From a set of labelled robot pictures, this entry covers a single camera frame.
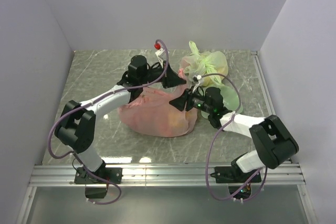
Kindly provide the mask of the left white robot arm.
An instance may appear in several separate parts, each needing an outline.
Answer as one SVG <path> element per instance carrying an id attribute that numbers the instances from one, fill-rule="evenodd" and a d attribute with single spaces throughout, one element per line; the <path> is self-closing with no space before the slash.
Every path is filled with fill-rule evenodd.
<path id="1" fill-rule="evenodd" d="M 87 168 L 87 177 L 93 183 L 105 179 L 105 162 L 92 146 L 96 120 L 111 111 L 131 103 L 150 84 L 161 83 L 164 88 L 186 84 L 167 61 L 150 66 L 143 55 L 131 58 L 121 80 L 107 92 L 84 102 L 69 101 L 52 130 L 55 137 L 69 146 Z"/>

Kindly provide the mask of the tied green plastic bag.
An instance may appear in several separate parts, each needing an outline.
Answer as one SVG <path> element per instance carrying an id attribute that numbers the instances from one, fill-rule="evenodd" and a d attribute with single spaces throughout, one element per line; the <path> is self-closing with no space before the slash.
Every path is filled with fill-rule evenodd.
<path id="1" fill-rule="evenodd" d="M 184 56 L 180 62 L 180 69 L 183 69 L 185 76 L 189 81 L 194 76 L 211 73 L 220 73 L 228 75 L 228 63 L 226 56 L 221 51 L 203 51 L 200 52 L 196 43 L 189 41 L 191 53 Z"/>

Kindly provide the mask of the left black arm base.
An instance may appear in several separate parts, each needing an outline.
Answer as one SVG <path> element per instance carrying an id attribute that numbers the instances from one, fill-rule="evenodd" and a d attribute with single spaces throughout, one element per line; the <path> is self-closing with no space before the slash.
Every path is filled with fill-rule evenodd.
<path id="1" fill-rule="evenodd" d="M 85 186 L 85 196 L 89 200 L 104 199 L 110 187 L 114 186 L 121 196 L 122 168 L 102 168 L 96 172 L 87 171 L 84 167 L 77 168 L 73 183 Z"/>

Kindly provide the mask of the green wavy fruit plate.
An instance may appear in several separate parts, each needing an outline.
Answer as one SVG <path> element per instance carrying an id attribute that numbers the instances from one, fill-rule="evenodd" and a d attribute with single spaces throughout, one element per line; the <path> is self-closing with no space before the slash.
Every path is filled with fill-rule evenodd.
<path id="1" fill-rule="evenodd" d="M 239 98 L 238 98 L 238 95 L 236 93 L 236 91 L 229 87 L 229 86 L 214 86 L 214 85 L 211 85 L 211 86 L 208 86 L 205 88 L 205 91 L 208 89 L 208 88 L 211 88 L 211 87 L 215 87 L 215 88 L 219 88 L 220 89 L 220 94 L 222 95 L 223 97 L 223 104 L 225 107 L 227 107 L 229 110 L 232 110 L 232 111 L 235 111 L 238 106 L 239 106 Z"/>

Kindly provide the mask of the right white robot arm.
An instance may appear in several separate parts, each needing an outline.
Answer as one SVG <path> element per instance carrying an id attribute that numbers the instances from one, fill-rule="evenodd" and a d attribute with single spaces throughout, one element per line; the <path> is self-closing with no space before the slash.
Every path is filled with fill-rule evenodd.
<path id="1" fill-rule="evenodd" d="M 169 104 L 179 111 L 198 109 L 208 114 L 215 129 L 250 137 L 255 150 L 231 162 L 228 171 L 220 172 L 227 183 L 244 181 L 259 168 L 275 169 L 299 152 L 299 145 L 281 119 L 276 115 L 259 118 L 237 114 L 224 106 L 220 89 L 210 87 L 203 94 L 185 89 Z"/>

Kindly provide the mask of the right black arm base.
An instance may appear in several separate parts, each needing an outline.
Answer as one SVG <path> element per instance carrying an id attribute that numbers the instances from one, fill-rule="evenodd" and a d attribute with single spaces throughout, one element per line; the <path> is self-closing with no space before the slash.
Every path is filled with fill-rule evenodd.
<path id="1" fill-rule="evenodd" d="M 233 194 L 239 187 L 232 186 L 232 184 L 243 184 L 256 170 L 252 170 L 248 173 L 239 172 L 236 168 L 232 166 L 216 166 L 214 172 L 210 174 L 212 178 L 215 179 L 217 184 L 229 184 L 228 191 L 230 194 Z M 235 199 L 245 200 L 251 197 L 252 188 L 251 183 L 260 183 L 261 174 L 258 173 L 255 175 L 251 181 L 242 188 L 235 196 Z"/>

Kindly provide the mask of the aluminium rail frame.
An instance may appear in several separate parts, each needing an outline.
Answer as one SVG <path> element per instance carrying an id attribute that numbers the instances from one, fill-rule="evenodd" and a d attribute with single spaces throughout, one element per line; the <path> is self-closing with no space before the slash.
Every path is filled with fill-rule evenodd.
<path id="1" fill-rule="evenodd" d="M 18 223 L 317 223 L 301 167 L 294 159 L 264 170 L 262 191 L 247 201 L 226 199 L 227 184 L 206 178 L 216 166 L 254 149 L 252 139 L 216 134 L 204 118 L 192 133 L 149 137 L 120 123 L 116 112 L 98 121 L 95 149 L 108 167 L 121 167 L 121 196 L 110 187 L 101 205 L 75 185 L 71 157 L 45 156 L 33 169 Z"/>

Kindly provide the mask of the pink plastic bag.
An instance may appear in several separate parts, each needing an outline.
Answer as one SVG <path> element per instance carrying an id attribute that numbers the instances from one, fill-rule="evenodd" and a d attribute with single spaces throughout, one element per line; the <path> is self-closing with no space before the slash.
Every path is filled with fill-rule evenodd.
<path id="1" fill-rule="evenodd" d="M 179 111 L 169 102 L 184 92 L 188 84 L 173 92 L 145 87 L 133 102 L 118 108 L 119 119 L 140 134 L 158 137 L 178 137 L 193 131 L 197 110 Z"/>

